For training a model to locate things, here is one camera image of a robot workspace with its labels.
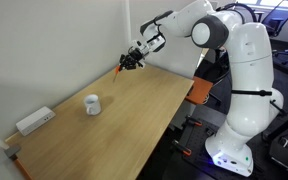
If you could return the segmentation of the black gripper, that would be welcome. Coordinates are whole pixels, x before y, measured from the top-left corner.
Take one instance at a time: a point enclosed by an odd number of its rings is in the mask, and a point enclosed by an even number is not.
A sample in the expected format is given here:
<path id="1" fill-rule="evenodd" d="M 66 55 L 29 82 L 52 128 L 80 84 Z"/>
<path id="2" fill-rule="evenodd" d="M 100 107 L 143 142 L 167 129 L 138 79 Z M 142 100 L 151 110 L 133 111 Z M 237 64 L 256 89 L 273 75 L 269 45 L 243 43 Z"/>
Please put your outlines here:
<path id="1" fill-rule="evenodd" d="M 127 55 L 122 54 L 119 59 L 120 66 L 125 66 L 125 70 L 134 70 L 137 66 L 142 67 L 140 60 L 143 58 L 138 48 L 131 50 Z"/>

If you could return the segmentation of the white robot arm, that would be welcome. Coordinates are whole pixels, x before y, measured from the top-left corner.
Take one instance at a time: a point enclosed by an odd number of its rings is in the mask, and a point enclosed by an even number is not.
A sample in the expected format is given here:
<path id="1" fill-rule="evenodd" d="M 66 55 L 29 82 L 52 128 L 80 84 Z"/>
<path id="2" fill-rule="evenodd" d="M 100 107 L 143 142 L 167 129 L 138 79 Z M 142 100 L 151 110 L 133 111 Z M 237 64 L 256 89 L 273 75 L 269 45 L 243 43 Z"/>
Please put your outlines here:
<path id="1" fill-rule="evenodd" d="M 178 37 L 189 37 L 200 48 L 226 50 L 232 78 L 226 120 L 208 137 L 205 148 L 213 163 L 248 177 L 254 161 L 247 142 L 263 132 L 283 107 L 283 95 L 273 88 L 272 50 L 266 27 L 247 22 L 224 8 L 214 10 L 208 0 L 195 0 L 180 11 L 167 11 L 140 27 L 144 44 L 135 42 L 120 57 L 117 71 L 143 67 L 151 52 L 162 49 L 166 39 L 161 27 Z"/>

